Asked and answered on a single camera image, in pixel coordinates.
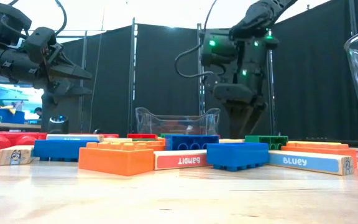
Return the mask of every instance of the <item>blue lego brick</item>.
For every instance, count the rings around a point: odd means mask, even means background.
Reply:
[[[238,171],[262,166],[269,161],[267,143],[208,144],[206,162],[214,169]]]
[[[219,136],[169,134],[165,136],[165,150],[206,149],[207,144],[219,143]]]
[[[77,162],[81,147],[86,147],[87,140],[36,140],[32,156],[40,161]]]

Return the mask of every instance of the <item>orange lego brick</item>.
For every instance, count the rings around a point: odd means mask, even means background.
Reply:
[[[80,148],[78,168],[125,176],[154,170],[154,150],[146,143],[93,143]]]
[[[282,146],[281,150],[351,156],[353,167],[357,168],[356,150],[349,149],[347,144],[329,142],[288,142],[287,146]]]

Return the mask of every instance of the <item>black cable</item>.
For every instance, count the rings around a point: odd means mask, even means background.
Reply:
[[[185,55],[188,55],[192,52],[195,52],[196,50],[198,50],[203,44],[204,44],[204,40],[205,40],[205,34],[206,34],[206,24],[208,22],[208,19],[209,19],[209,15],[211,14],[211,11],[212,11],[212,8],[214,7],[215,3],[216,3],[217,0],[214,0],[214,2],[212,3],[211,5],[211,8],[209,9],[208,11],[208,14],[206,15],[206,19],[205,19],[205,23],[204,23],[204,28],[203,28],[203,32],[204,32],[204,35],[202,35],[201,37],[201,42],[200,44],[198,44],[196,47],[193,47],[192,49],[190,50],[187,50],[185,52],[182,52],[180,53],[176,59],[175,59],[175,71],[177,72],[177,74],[179,74],[180,76],[184,77],[184,78],[197,78],[197,77],[202,77],[204,75],[214,75],[213,72],[203,72],[203,73],[199,73],[199,74],[196,74],[196,75],[185,75],[183,73],[181,73],[179,71],[179,68],[178,68],[178,62],[179,62],[179,59],[182,58],[183,56]]]
[[[11,3],[9,3],[8,5],[13,6],[13,5],[16,4],[18,1],[19,1],[19,0],[13,0],[13,1],[11,1]]]
[[[13,29],[10,25],[8,25],[8,24],[6,23],[6,19],[7,19],[7,16],[6,16],[6,15],[3,15],[3,16],[1,17],[1,24],[4,25],[4,27],[6,27],[6,28],[10,29],[11,31],[15,32],[19,37],[21,37],[21,38],[23,38],[23,39],[26,40],[26,39],[27,39],[27,36],[24,35],[24,34],[22,34],[20,31],[17,31],[17,30],[15,30],[15,29]]]
[[[62,30],[64,30],[66,28],[67,25],[67,14],[66,14],[66,10],[63,7],[63,5],[60,3],[59,0],[55,0],[55,2],[58,4],[58,6],[62,9],[63,12],[63,25],[62,27],[56,31],[56,35],[58,35]]]

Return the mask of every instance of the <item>green lego brick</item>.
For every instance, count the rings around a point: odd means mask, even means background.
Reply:
[[[246,136],[244,142],[267,143],[270,150],[281,150],[288,142],[288,136]]]
[[[132,139],[132,141],[156,141],[157,139]]]
[[[165,138],[165,136],[168,135],[168,134],[183,134],[183,133],[161,133],[160,137]]]

